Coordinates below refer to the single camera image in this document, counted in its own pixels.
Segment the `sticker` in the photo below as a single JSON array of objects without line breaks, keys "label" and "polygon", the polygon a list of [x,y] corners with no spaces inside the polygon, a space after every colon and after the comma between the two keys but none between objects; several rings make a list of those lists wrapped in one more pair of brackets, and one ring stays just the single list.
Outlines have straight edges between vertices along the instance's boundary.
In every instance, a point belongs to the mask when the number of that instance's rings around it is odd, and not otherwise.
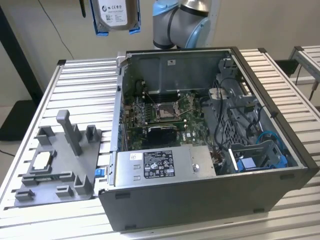
[{"label": "sticker", "polygon": [[142,152],[130,153],[130,160],[142,160]]},{"label": "sticker", "polygon": [[168,66],[176,65],[176,60],[168,60]]},{"label": "sticker", "polygon": [[126,0],[98,0],[102,20],[111,27],[128,24]]},{"label": "sticker", "polygon": [[143,153],[144,177],[146,179],[175,176],[172,151],[150,151]]}]

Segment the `white wall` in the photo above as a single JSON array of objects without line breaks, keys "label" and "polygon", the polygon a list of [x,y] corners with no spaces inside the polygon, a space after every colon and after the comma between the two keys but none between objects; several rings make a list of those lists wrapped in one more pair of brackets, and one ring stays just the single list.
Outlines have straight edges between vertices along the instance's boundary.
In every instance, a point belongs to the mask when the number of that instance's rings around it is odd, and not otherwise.
[{"label": "white wall", "polygon": [[0,43],[0,107],[31,99],[7,52]]},{"label": "white wall", "polygon": [[[140,0],[142,30],[98,37],[86,1],[83,18],[79,0],[41,0],[62,39],[76,59],[115,57],[118,51],[153,48],[152,5]],[[0,4],[41,86],[60,59],[71,59],[37,0],[0,0]],[[293,46],[320,44],[319,0],[221,0],[212,45],[240,49],[264,47],[285,59]]]},{"label": "white wall", "polygon": [[[96,36],[89,1],[86,18],[79,0],[41,0],[60,35],[76,59],[112,58],[118,51],[153,48],[153,0],[140,0],[142,30]],[[45,87],[60,59],[71,59],[37,0],[0,0],[6,17],[42,87]]]},{"label": "white wall", "polygon": [[320,45],[319,11],[320,0],[221,0],[213,46],[287,59],[294,46]]}]

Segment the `aluminum extrusion table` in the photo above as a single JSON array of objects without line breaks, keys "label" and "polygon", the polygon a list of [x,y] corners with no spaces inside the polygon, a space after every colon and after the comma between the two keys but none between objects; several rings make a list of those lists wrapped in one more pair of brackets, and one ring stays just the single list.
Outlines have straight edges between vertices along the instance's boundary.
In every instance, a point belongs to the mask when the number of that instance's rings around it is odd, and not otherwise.
[{"label": "aluminum extrusion table", "polygon": [[295,46],[289,59],[297,60],[320,82],[320,46]]},{"label": "aluminum extrusion table", "polygon": [[[320,114],[266,52],[241,51],[267,92],[320,166]],[[98,166],[108,167],[116,92],[116,59],[60,62],[30,127],[0,188],[0,238],[10,239],[237,239],[312,240],[320,238],[320,174],[301,190],[288,192],[268,213],[208,222],[114,232],[98,198],[51,205],[14,208],[15,190],[21,186],[38,140],[40,126],[52,126],[58,110],[67,108],[70,121],[84,130],[95,124],[103,130]],[[95,194],[105,187],[99,178]]]}]

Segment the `blue cable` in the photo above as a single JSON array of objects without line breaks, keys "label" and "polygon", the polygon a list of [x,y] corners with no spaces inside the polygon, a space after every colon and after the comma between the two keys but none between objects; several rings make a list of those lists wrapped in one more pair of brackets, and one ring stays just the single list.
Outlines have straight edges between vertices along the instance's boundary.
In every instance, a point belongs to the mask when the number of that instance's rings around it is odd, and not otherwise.
[{"label": "blue cable", "polygon": [[258,136],[255,144],[258,144],[259,141],[260,141],[260,139],[261,139],[261,137],[262,137],[263,135],[266,135],[266,134],[271,134],[271,135],[273,135],[273,136],[277,139],[277,141],[279,142],[280,148],[281,148],[281,152],[282,152],[282,151],[284,150],[283,143],[282,143],[282,141],[280,140],[280,138],[278,137],[278,135],[277,135],[276,133],[274,133],[273,131],[264,131],[263,133],[261,133],[260,136]]}]

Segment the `power supply label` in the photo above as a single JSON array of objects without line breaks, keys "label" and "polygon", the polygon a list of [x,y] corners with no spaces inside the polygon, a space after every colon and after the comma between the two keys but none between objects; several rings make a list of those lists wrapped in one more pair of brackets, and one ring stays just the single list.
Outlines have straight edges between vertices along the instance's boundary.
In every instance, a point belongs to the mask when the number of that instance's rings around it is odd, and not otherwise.
[{"label": "power supply label", "polygon": [[172,151],[150,151],[143,153],[144,177],[146,179],[175,176]]}]

